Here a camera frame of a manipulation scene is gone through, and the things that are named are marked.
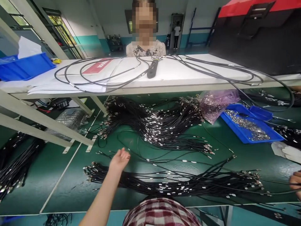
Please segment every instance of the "red label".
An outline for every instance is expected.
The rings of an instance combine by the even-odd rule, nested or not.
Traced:
[[[101,72],[102,69],[104,69],[110,62],[112,61],[111,58],[104,58],[101,59],[101,62],[96,62],[91,67],[89,67],[87,70],[83,72],[83,74],[96,74]]]

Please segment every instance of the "yellow object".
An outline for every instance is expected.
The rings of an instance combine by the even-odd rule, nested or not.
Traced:
[[[60,63],[62,62],[62,60],[59,59],[59,58],[51,59],[51,61],[52,61],[54,64],[60,64]]]

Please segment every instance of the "plastic bag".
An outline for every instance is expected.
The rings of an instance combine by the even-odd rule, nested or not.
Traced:
[[[198,98],[203,118],[212,125],[229,104],[240,100],[236,89],[205,91]]]
[[[64,110],[59,117],[56,119],[57,122],[60,122],[67,126],[68,128],[80,132],[81,126],[88,123],[87,114],[81,108],[68,108]],[[64,140],[71,140],[70,137],[67,137],[57,131],[52,129],[46,129],[45,132],[50,133],[56,137],[62,138]]]

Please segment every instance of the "black machine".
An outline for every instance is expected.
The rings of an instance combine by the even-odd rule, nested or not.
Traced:
[[[301,73],[301,0],[232,0],[209,53],[269,75]]]

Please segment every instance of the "red plaid shirt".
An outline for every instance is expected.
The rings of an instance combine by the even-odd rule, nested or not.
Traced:
[[[124,226],[201,226],[196,216],[176,201],[167,198],[145,200],[130,210]]]

